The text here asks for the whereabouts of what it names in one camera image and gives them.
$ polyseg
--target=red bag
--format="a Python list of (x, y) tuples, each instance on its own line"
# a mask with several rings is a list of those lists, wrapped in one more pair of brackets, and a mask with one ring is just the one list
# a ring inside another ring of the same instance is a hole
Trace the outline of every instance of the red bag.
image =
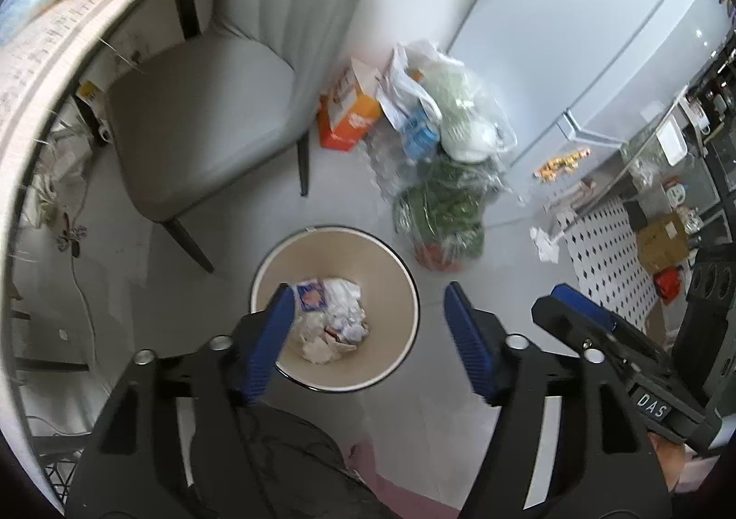
[(667, 268), (654, 275), (654, 286), (661, 301), (668, 306), (680, 294), (680, 273), (676, 268)]

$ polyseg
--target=cable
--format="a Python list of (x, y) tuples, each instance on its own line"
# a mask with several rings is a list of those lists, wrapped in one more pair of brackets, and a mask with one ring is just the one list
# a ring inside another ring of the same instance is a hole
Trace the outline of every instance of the cable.
[(102, 384), (102, 389), (107, 393), (108, 397), (110, 394), (110, 387), (108, 385), (108, 381), (105, 379), (104, 375), (102, 374), (102, 371), (100, 369), (100, 363), (99, 359), (97, 358), (97, 334), (95, 333), (94, 324), (92, 323), (92, 313), (90, 312), (90, 304), (87, 301), (87, 297), (82, 292), (82, 289), (80, 288), (80, 284), (78, 281), (76, 281), (76, 272), (75, 272), (75, 256), (73, 254), (69, 254), (69, 267), (71, 268), (71, 280), (75, 283), (76, 292), (80, 295), (80, 300), (82, 301), (82, 308), (85, 310), (85, 317), (87, 318), (87, 326), (90, 329), (90, 343), (92, 345), (92, 364), (95, 368), (95, 372), (100, 378), (100, 383)]
[(56, 427), (53, 423), (44, 420), (43, 417), (39, 417), (38, 415), (27, 415), (27, 420), (38, 420), (40, 422), (45, 423), (47, 426), (49, 426), (54, 432), (56, 432), (59, 436), (89, 436), (92, 432), (62, 432), (58, 427)]
[[(82, 210), (84, 210), (85, 204), (87, 203), (87, 192), (88, 191), (89, 191), (89, 181), (85, 179), (85, 191), (82, 194), (82, 202), (80, 203), (80, 206), (77, 209), (74, 217), (71, 219), (71, 221), (69, 221), (69, 232), (71, 232), (71, 230), (75, 228), (76, 220), (82, 214)], [(71, 269), (71, 280), (75, 283), (76, 292), (78, 292), (80, 295), (80, 300), (82, 301), (82, 308), (84, 309), (85, 317), (87, 318), (87, 326), (90, 329), (90, 342), (92, 345), (92, 366), (95, 372), (97, 373), (97, 375), (99, 376), (100, 383), (102, 385), (102, 389), (105, 391), (105, 393), (107, 393), (109, 397), (111, 388), (108, 384), (107, 379), (102, 373), (99, 359), (97, 358), (97, 334), (94, 329), (94, 323), (92, 322), (92, 312), (90, 311), (90, 304), (87, 301), (87, 297), (82, 292), (82, 289), (80, 288), (80, 284), (76, 279), (74, 247), (69, 247), (69, 267)]]

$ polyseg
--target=crumpled tissue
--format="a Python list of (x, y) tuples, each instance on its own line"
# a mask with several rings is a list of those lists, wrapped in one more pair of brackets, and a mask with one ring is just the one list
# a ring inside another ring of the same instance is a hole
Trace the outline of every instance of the crumpled tissue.
[(291, 337), (304, 359), (329, 363), (352, 352), (367, 337), (361, 288), (342, 278), (306, 280), (294, 285), (297, 319)]

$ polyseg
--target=white refrigerator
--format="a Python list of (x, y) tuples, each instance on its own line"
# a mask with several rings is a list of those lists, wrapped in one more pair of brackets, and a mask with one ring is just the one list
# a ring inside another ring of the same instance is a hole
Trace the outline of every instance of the white refrigerator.
[[(519, 142), (504, 160), (515, 194), (488, 208), (487, 225), (533, 215), (610, 158), (665, 112), (730, 28), (719, 0), (477, 0), (450, 54), (485, 80)], [(583, 148), (591, 155), (574, 173), (534, 177)]]

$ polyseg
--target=trash can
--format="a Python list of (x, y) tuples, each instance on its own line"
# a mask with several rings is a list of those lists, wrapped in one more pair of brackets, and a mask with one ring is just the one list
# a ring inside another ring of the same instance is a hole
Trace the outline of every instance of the trash can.
[(417, 287), (406, 264), (383, 241), (345, 226), (318, 226), (277, 245), (260, 264), (250, 297), (262, 311), (280, 283), (340, 277), (359, 285), (370, 334), (357, 350), (316, 365), (289, 341), (277, 367), (302, 386), (321, 392), (353, 392), (390, 375), (409, 354), (419, 328)]

